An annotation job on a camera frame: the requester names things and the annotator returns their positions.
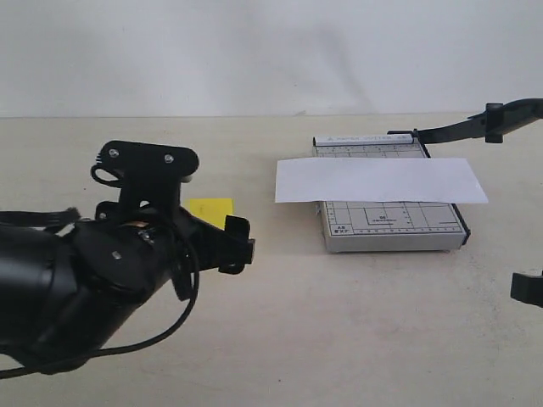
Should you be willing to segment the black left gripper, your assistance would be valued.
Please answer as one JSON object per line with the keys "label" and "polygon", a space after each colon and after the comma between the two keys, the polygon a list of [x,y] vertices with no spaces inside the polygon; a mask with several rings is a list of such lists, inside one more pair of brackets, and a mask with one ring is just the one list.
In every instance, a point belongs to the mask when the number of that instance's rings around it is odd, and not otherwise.
{"label": "black left gripper", "polygon": [[167,213],[147,204],[101,219],[70,208],[70,223],[73,298],[80,303],[143,304],[167,282],[185,301],[198,291],[200,271],[238,275],[255,255],[249,221],[234,215],[222,230],[184,208]]}

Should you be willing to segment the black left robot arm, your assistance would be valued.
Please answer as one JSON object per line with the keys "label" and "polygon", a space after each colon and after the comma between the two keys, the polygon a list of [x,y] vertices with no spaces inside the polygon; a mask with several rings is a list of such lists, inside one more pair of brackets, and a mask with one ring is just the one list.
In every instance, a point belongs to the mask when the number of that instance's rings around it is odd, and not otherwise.
{"label": "black left robot arm", "polygon": [[[186,321],[204,270],[237,275],[254,258],[249,221],[223,227],[184,208],[167,214],[115,203],[94,220],[76,209],[1,227],[1,352],[17,366],[2,379],[73,371],[89,360],[160,343]],[[166,283],[185,304],[162,333],[109,347],[122,325]]]}

